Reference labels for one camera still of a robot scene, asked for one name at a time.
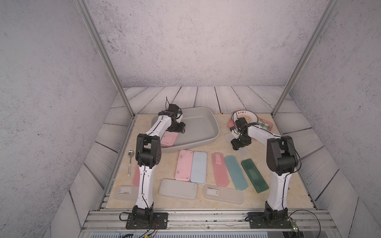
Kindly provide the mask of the translucent pink pencil case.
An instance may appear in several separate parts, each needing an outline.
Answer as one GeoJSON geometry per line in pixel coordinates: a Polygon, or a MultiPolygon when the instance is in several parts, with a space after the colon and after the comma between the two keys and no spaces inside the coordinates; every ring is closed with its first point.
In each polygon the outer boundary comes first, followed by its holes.
{"type": "Polygon", "coordinates": [[[227,187],[229,185],[229,178],[222,153],[212,153],[212,166],[216,185],[219,187],[227,187]]]}

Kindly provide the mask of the pale pink pencil case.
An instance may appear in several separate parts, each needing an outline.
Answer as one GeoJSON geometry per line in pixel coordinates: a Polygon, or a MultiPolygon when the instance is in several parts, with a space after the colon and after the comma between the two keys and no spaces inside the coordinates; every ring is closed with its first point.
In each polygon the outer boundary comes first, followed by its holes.
{"type": "Polygon", "coordinates": [[[193,151],[181,150],[179,152],[175,180],[190,181],[193,151]]]}

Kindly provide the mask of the light blue pencil case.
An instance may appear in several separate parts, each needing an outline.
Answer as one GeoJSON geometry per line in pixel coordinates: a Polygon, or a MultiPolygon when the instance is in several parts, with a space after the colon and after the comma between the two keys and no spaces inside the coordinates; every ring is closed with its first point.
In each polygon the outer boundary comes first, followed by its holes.
{"type": "Polygon", "coordinates": [[[207,172],[207,153],[203,151],[195,151],[192,158],[190,181],[197,184],[206,182],[207,172]]]}

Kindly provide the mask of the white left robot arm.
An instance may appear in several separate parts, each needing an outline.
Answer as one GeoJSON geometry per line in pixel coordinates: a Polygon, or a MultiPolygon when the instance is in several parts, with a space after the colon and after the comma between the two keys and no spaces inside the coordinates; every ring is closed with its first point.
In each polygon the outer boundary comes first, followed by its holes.
{"type": "Polygon", "coordinates": [[[185,132],[182,110],[175,104],[158,113],[155,124],[146,133],[137,136],[136,160],[140,168],[139,194],[132,211],[133,220],[153,222],[153,183],[156,166],[160,163],[161,138],[166,131],[185,132]]]}

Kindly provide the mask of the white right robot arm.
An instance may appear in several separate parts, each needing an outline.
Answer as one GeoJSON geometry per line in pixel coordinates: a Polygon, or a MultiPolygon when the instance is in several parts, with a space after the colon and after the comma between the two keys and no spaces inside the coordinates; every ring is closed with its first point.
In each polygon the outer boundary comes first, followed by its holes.
{"type": "Polygon", "coordinates": [[[269,198],[262,215],[268,225],[278,225],[288,219],[287,190],[289,182],[299,163],[299,154],[290,136],[275,135],[259,126],[258,123],[248,123],[245,118],[234,122],[238,137],[231,141],[234,150],[252,143],[252,139],[266,146],[267,166],[272,171],[269,198]]]}

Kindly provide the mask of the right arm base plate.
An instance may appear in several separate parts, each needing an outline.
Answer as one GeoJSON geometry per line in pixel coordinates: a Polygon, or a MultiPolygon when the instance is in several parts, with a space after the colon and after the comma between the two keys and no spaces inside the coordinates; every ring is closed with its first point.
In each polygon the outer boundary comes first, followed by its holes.
{"type": "Polygon", "coordinates": [[[293,225],[283,213],[249,212],[245,218],[251,229],[292,229],[293,225]]]}

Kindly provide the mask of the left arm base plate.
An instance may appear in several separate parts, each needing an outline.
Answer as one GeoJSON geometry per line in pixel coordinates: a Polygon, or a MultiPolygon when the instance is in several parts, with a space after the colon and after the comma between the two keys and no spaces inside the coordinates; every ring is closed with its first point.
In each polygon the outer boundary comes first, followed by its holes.
{"type": "Polygon", "coordinates": [[[165,230],[168,225],[168,213],[164,212],[154,212],[148,214],[147,217],[144,215],[135,215],[134,213],[129,213],[128,219],[126,221],[127,230],[143,230],[143,229],[156,229],[165,230]]]}

